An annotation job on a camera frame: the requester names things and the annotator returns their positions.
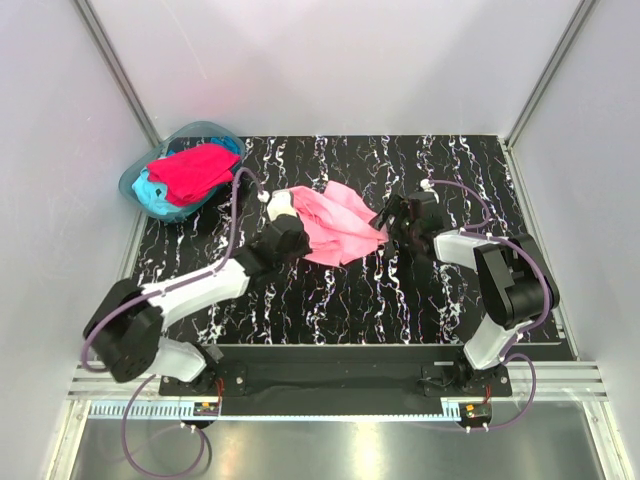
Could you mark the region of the pink t shirt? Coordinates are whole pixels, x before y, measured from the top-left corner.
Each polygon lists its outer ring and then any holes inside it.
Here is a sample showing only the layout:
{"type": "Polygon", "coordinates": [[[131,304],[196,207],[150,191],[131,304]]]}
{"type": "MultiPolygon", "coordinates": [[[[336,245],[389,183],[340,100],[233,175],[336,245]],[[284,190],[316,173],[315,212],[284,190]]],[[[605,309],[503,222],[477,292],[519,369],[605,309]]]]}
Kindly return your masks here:
{"type": "Polygon", "coordinates": [[[309,236],[311,252],[305,256],[315,264],[340,267],[366,257],[388,240],[386,230],[370,221],[376,213],[350,187],[329,181],[322,193],[309,187],[289,189],[293,207],[309,236]]]}

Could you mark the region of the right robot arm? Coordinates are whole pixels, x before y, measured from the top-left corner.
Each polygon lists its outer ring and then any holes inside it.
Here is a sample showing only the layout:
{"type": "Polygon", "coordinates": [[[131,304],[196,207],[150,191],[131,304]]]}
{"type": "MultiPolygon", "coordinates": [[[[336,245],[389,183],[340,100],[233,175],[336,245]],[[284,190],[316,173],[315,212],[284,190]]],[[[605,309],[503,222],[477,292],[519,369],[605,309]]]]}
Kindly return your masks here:
{"type": "Polygon", "coordinates": [[[559,304],[558,287],[531,235],[500,237],[455,229],[445,221],[432,191],[392,195],[370,225],[389,235],[392,248],[477,275],[484,317],[452,364],[423,369],[419,383],[427,395],[486,393],[501,376],[512,346],[559,304]]]}

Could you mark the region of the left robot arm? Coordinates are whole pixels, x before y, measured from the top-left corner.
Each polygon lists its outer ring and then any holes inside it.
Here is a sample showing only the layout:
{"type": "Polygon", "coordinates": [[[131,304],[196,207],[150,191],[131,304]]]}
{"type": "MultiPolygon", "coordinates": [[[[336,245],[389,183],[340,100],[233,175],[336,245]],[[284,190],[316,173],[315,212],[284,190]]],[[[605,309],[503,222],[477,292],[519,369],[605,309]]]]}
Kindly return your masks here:
{"type": "Polygon", "coordinates": [[[116,282],[83,331],[83,350],[94,351],[118,383],[146,374],[167,380],[163,395],[203,396],[217,389],[220,357],[164,331],[183,318],[242,297],[289,261],[310,253],[296,215],[280,214],[229,258],[160,283],[116,282]]]}

